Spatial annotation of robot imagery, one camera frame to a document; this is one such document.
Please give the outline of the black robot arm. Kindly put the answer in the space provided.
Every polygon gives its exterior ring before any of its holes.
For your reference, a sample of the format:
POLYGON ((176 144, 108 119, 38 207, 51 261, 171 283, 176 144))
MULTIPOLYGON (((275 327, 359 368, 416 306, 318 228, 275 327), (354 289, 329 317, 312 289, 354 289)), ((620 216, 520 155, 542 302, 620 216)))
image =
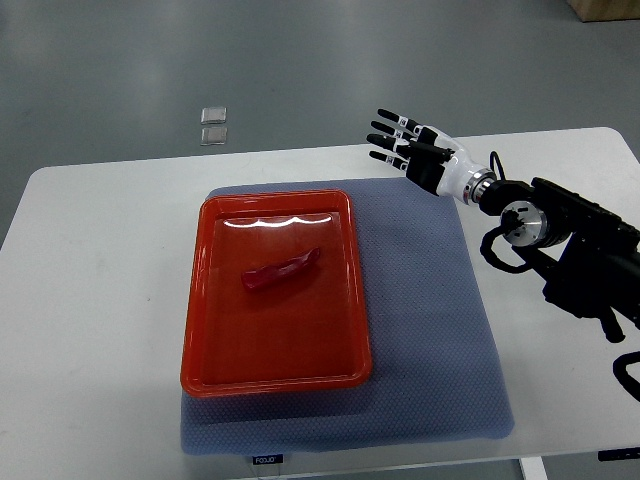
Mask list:
POLYGON ((492 267, 545 282, 544 299, 577 318, 597 319, 605 338, 620 343, 617 319, 639 322, 639 231, 620 216, 549 180, 509 180, 497 152, 491 177, 474 201, 499 224, 480 253, 492 267))

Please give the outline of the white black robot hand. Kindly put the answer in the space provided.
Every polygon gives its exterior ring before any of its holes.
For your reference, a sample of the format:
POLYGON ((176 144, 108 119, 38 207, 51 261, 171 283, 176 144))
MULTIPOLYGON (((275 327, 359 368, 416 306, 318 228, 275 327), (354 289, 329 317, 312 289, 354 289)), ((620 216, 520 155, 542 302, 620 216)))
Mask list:
POLYGON ((404 173, 426 192, 453 197, 464 204, 479 203, 496 173, 475 163, 467 149, 439 129, 386 109, 367 141, 376 148, 369 155, 404 173))

